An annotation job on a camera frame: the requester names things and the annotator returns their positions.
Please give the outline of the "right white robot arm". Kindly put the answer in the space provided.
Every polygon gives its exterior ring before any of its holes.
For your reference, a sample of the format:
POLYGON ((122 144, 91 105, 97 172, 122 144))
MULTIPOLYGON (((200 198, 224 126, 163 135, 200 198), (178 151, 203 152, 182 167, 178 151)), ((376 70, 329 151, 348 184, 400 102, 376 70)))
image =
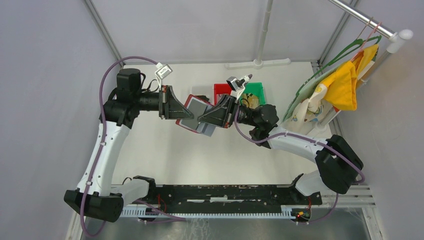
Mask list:
POLYGON ((300 174, 288 191, 289 199, 295 204, 302 204, 312 194, 326 190, 346 194, 351 185, 365 181, 363 162, 342 136, 334 134, 330 138, 321 138, 289 131, 278 125, 274 105, 249 108, 226 94, 197 119, 220 128, 234 125, 237 131, 240 124, 252 126, 248 135, 242 134, 246 140, 260 147, 295 154, 314 163, 317 170, 300 174))

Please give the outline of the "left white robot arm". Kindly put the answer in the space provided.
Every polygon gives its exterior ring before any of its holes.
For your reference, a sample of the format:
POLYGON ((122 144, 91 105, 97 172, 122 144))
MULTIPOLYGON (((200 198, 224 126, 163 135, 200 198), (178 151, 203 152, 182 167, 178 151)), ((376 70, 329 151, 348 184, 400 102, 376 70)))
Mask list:
POLYGON ((157 111, 161 119, 193 119, 176 97, 172 86, 162 85, 158 92, 142 88, 145 74, 125 68, 116 76, 117 87, 102 103, 99 137, 86 171, 75 190, 67 190, 64 201, 82 217, 114 223, 123 208, 140 199, 145 204, 157 198, 156 182, 151 177, 135 176, 130 182, 112 186, 120 151, 142 111, 157 111))

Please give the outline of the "black credit card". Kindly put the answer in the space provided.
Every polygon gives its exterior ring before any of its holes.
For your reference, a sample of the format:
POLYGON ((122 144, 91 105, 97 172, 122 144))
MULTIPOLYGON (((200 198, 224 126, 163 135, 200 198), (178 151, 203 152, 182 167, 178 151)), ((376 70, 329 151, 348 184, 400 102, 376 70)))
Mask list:
POLYGON ((194 114, 194 118, 182 119, 179 124, 189 130, 202 133, 207 125, 203 122, 199 122, 198 117, 211 107, 212 105, 205 101, 192 98, 188 103, 187 109, 194 114))

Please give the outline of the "red leather card holder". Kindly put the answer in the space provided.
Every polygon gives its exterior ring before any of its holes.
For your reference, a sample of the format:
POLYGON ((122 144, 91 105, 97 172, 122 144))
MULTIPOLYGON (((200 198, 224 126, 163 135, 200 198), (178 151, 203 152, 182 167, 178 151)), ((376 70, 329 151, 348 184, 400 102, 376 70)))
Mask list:
POLYGON ((198 117, 204 114, 207 110, 210 110, 213 105, 207 100, 201 99, 199 96, 190 94, 184 104, 184 107, 193 114, 193 118, 178 119, 176 121, 176 125, 193 133, 211 137, 216 127, 199 121, 198 117))

